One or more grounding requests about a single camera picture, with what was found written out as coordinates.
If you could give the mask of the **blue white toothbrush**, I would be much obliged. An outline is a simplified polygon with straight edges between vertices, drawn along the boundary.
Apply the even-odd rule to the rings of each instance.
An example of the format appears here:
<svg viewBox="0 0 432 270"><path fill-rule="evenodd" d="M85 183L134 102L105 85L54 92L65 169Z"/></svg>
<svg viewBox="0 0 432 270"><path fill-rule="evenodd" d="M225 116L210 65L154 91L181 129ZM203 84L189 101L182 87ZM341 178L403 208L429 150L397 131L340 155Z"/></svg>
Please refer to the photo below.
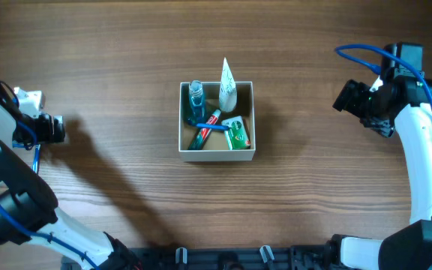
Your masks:
<svg viewBox="0 0 432 270"><path fill-rule="evenodd" d="M40 158L41 158L41 145L38 144L34 147L34 158L32 163L32 169L36 174L39 173Z"/></svg>

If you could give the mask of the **green Dettol soap bar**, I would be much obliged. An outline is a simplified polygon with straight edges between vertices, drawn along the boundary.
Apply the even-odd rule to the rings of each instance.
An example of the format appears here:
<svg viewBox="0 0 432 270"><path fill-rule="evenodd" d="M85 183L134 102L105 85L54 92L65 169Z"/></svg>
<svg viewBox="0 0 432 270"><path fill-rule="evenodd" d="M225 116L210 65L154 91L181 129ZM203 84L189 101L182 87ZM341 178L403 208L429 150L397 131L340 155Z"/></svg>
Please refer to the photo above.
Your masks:
<svg viewBox="0 0 432 270"><path fill-rule="evenodd" d="M227 118L222 121L222 125L228 127L228 130L224 131L224 135L230 150L243 150L251 147L251 141L241 116Z"/></svg>

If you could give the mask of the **white lotion tube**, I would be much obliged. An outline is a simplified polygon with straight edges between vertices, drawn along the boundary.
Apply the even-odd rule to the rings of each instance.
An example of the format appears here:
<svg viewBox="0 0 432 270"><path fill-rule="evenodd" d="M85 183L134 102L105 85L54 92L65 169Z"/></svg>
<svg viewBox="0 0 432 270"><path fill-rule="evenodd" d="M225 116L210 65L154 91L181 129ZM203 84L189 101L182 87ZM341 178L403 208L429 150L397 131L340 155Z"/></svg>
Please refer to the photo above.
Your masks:
<svg viewBox="0 0 432 270"><path fill-rule="evenodd" d="M220 78L219 107L224 113L231 113L237 104L237 89L230 66L225 58Z"/></svg>

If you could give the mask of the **blue mouthwash bottle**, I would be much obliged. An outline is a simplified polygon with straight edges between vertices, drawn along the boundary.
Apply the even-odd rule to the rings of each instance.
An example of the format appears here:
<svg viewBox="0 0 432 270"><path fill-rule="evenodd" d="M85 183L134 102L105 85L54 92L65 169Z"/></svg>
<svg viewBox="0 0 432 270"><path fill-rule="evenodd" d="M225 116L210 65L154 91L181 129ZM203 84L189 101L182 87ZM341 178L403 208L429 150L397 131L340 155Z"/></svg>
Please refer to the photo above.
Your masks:
<svg viewBox="0 0 432 270"><path fill-rule="evenodd" d="M206 121L206 96L203 84L199 80L193 80L189 85L189 102L192 111L192 119L195 124Z"/></svg>

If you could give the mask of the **teal toothpaste tube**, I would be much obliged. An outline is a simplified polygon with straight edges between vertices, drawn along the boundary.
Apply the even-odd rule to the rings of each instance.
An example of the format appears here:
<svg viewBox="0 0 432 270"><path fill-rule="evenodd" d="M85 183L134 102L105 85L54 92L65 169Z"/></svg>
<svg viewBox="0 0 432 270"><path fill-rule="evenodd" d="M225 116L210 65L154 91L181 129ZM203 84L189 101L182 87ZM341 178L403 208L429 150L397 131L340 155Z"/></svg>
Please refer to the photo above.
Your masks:
<svg viewBox="0 0 432 270"><path fill-rule="evenodd" d="M202 150L203 146L206 143L206 140L209 138L209 135L212 132L212 129L210 127L207 127L207 125L216 125L218 123L218 120L221 116L221 111L219 109L216 109L211 116L208 118L208 120L205 123L205 127L200 127L198 133L193 138L193 141L189 145L189 150Z"/></svg>

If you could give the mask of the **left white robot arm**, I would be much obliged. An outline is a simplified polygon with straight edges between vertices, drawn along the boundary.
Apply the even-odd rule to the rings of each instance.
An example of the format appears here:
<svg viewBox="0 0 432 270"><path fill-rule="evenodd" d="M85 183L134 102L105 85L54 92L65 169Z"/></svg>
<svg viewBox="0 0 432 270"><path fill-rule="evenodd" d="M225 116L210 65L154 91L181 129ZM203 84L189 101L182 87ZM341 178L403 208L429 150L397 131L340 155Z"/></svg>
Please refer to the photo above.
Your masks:
<svg viewBox="0 0 432 270"><path fill-rule="evenodd" d="M44 112L44 101L42 91L0 80L0 245L48 248L81 269L141 269L118 239L65 213L40 177L41 146L65 139L63 117Z"/></svg>

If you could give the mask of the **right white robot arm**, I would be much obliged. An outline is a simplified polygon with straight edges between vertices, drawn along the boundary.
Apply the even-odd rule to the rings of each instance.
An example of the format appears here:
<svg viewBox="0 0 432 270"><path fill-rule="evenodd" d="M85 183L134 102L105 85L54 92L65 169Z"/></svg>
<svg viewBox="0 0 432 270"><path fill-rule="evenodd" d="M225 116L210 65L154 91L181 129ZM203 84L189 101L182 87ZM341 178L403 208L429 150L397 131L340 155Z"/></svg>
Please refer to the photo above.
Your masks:
<svg viewBox="0 0 432 270"><path fill-rule="evenodd" d="M409 226L383 240L349 235L332 239L331 262L350 269L432 269L432 79L349 80L334 102L384 137L398 134L411 193Z"/></svg>

